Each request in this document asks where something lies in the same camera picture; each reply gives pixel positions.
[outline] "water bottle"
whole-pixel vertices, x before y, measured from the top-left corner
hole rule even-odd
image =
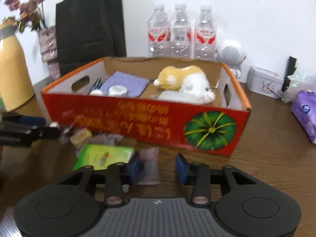
[[[185,11],[186,4],[176,4],[175,9],[171,18],[171,56],[191,58],[191,25]]]
[[[212,7],[201,5],[201,13],[194,26],[194,58],[215,61],[216,26],[212,17]]]
[[[156,5],[153,15],[148,20],[149,57],[167,56],[169,32],[170,24],[165,13],[165,5]]]

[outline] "plastic bag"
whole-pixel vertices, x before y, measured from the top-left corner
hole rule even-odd
[[[159,148],[152,147],[148,149],[141,149],[140,160],[143,164],[143,169],[140,172],[138,182],[139,185],[155,185],[160,184],[158,155]]]
[[[288,76],[288,78],[291,80],[290,85],[281,98],[285,103],[293,102],[301,90],[316,91],[316,76],[307,75],[307,72],[296,70],[294,74]]]

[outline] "purple tissue pack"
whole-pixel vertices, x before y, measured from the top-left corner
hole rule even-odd
[[[127,88],[126,97],[134,98],[140,96],[148,84],[149,79],[116,71],[106,80],[100,90],[105,94],[109,94],[111,86],[121,85]]]
[[[300,91],[293,101],[291,110],[305,129],[309,139],[316,144],[316,94]]]

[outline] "bottle cap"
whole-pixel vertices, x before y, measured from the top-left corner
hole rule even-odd
[[[102,92],[100,89],[93,90],[89,95],[105,96],[104,92]]]
[[[185,10],[186,4],[185,3],[176,3],[175,8]]]
[[[201,5],[201,11],[212,11],[211,5]]]
[[[111,86],[109,89],[109,96],[122,97],[126,94],[127,88],[125,86]]]
[[[154,10],[165,10],[165,5],[164,4],[156,4],[154,7]]]

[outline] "white lid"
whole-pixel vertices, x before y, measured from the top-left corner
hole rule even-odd
[[[251,70],[252,70],[253,74],[258,76],[258,77],[268,78],[268,79],[274,80],[278,83],[284,82],[283,77],[281,77],[278,73],[272,72],[270,70],[261,69],[258,67],[251,67]]]
[[[127,88],[125,86],[111,86],[109,89],[109,96],[121,97],[126,96]]]
[[[89,95],[94,95],[94,96],[105,96],[104,92],[102,92],[100,89],[93,90]]]
[[[201,11],[212,11],[211,5],[201,5]]]
[[[52,122],[49,127],[57,127],[59,129],[59,124],[58,122]]]
[[[154,10],[165,10],[165,5],[164,4],[156,4],[154,7]]]
[[[176,3],[175,9],[185,10],[186,9],[186,4],[185,3]]]

